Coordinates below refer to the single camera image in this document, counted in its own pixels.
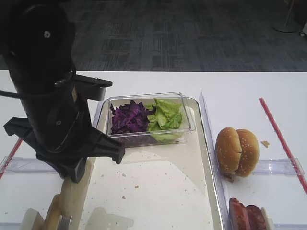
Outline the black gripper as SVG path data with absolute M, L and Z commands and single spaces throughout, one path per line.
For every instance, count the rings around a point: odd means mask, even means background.
M 29 73 L 10 72 L 26 118 L 11 118 L 4 129 L 17 135 L 36 151 L 36 157 L 54 167 L 61 177 L 74 183 L 86 167 L 84 142 L 89 136 L 89 157 L 109 157 L 120 164 L 125 146 L 92 129 L 87 99 L 77 91 L 74 71 L 51 74 L 47 79 Z

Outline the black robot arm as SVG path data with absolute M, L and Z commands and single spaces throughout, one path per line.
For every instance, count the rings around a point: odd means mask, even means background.
M 0 53 L 26 118 L 11 118 L 4 129 L 31 146 L 36 157 L 78 183 L 89 157 L 120 163 L 124 145 L 92 126 L 88 100 L 99 101 L 108 80 L 78 75 L 71 50 L 75 24 L 54 0 L 3 0 Z

